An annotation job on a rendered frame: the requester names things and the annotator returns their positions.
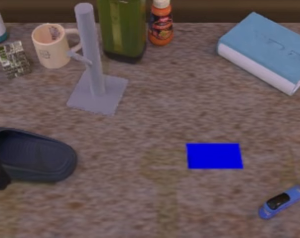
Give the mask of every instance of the book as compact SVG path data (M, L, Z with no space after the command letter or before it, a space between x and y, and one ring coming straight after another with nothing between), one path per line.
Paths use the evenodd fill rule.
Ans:
M256 12L219 39L217 52L289 96L300 87L300 34Z

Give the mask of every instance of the olive oil bottle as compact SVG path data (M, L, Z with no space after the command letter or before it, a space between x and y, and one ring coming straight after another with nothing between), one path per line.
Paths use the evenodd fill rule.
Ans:
M146 48L145 0L97 0L97 4L105 55L138 62Z

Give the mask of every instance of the table surface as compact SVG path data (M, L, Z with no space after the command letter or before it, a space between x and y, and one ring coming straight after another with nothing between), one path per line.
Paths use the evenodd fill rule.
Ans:
M66 106L84 66L40 66L37 25L8 24L33 73L8 81L0 66L0 126L61 140L79 164L57 184L1 191L0 238L300 238L300 202L257 216L300 183L300 89L289 97L217 56L234 24L175 24L174 40L149 45L136 65L102 57L106 74L129 80L113 117ZM186 169L187 142L228 141L240 143L243 170Z

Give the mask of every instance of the wall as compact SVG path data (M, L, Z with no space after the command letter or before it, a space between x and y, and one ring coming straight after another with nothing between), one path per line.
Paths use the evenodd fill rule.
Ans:
M5 22L75 22L79 2L97 0L0 0ZM150 0L147 0L149 12ZM172 0L175 22L238 22L251 11L278 22L300 22L300 0Z

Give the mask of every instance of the beige mug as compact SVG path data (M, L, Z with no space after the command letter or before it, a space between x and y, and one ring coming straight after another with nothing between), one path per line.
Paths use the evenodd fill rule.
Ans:
M77 52L81 44L69 48L67 35L79 36L76 28L65 29L59 24L45 23L36 27L32 32L32 41L37 57L42 66L46 68L61 68L68 64L70 57L68 51Z

